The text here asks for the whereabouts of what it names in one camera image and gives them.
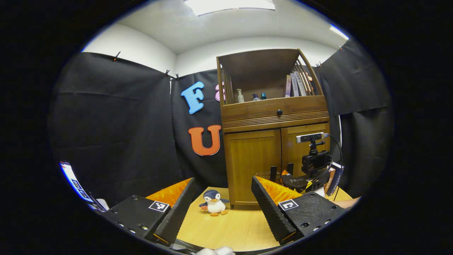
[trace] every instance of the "blue letter f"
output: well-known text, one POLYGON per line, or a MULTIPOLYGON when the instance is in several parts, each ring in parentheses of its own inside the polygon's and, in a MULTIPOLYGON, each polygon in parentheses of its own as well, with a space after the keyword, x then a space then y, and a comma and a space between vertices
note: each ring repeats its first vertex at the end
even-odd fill
POLYGON ((197 82, 181 92, 181 96, 186 98, 187 104, 189 105, 189 114, 194 114, 203 108, 203 103, 199 103, 197 100, 197 98, 203 100, 203 92, 199 88, 204 88, 202 82, 197 82))

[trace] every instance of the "orange letter u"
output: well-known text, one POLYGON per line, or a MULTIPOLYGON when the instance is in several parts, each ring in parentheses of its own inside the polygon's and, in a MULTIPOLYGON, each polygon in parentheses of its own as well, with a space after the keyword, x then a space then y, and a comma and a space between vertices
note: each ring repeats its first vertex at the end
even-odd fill
POLYGON ((211 132, 212 137, 212 146, 210 148, 205 148, 203 146, 203 141, 201 140, 201 133, 204 129, 202 127, 193 127, 189 129, 190 138, 192 140, 192 149, 193 152, 200 156, 210 156, 216 154, 220 149, 220 136, 219 130, 222 127, 220 125, 212 125, 207 127, 208 131, 211 132))

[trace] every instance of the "ceiling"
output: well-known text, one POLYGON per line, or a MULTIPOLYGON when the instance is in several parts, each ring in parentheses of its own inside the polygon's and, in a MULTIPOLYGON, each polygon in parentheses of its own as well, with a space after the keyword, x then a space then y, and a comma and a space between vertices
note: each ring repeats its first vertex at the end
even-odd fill
POLYGON ((275 36, 333 48, 346 40, 330 31, 327 18, 296 0, 274 0, 275 11, 234 9, 196 16, 183 0, 156 0, 117 23, 159 41, 175 54, 236 38, 275 36))

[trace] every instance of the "wooden cabinet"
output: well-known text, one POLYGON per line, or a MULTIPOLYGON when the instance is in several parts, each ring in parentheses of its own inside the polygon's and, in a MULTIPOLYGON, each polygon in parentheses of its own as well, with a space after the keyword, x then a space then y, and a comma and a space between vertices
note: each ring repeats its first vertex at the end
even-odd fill
MULTIPOLYGON (((313 68, 299 49, 269 49, 217 57, 217 78, 225 85, 220 93, 226 171, 231 207, 258 205, 251 192, 257 173, 277 166, 282 172, 294 163, 294 175, 302 175, 302 156, 308 142, 296 136, 329 132, 329 112, 323 90, 313 68), (306 96, 285 97, 286 78, 293 74, 303 83, 306 96), (245 102, 237 101, 237 89, 245 102), (252 101, 252 94, 266 93, 267 99, 252 101)), ((328 150, 326 144, 318 150, 328 150)))
POLYGON ((228 189, 232 205, 258 205, 250 187, 252 177, 281 165, 280 130, 225 134, 228 189))

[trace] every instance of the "black curtain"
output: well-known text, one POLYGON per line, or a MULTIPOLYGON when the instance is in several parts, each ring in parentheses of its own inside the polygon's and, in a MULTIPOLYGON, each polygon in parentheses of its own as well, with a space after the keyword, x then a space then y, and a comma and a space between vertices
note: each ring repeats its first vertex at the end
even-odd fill
MULTIPOLYGON (((340 142, 345 171, 340 181, 352 197, 362 196, 382 173, 394 131, 386 79, 354 39, 328 58, 317 72, 330 114, 330 132, 340 142)), ((332 140, 331 154, 340 158, 332 140)))
POLYGON ((220 103, 215 99, 218 84, 217 69, 188 74, 179 79, 173 79, 171 86, 173 132, 178 159, 181 162, 181 171, 184 178, 195 177, 202 189, 207 186, 228 187, 227 171, 225 166, 225 151, 223 148, 223 131, 219 131, 220 149, 210 156, 200 156, 192 149, 190 128, 202 127, 203 146, 211 147, 211 133, 207 128, 211 125, 222 125, 220 116, 220 103), (202 82, 204 88, 203 108, 189 114, 189 105, 181 92, 196 82, 202 82))
POLYGON ((109 206, 182 180, 170 80, 128 60, 79 53, 56 84, 48 128, 55 158, 109 206))

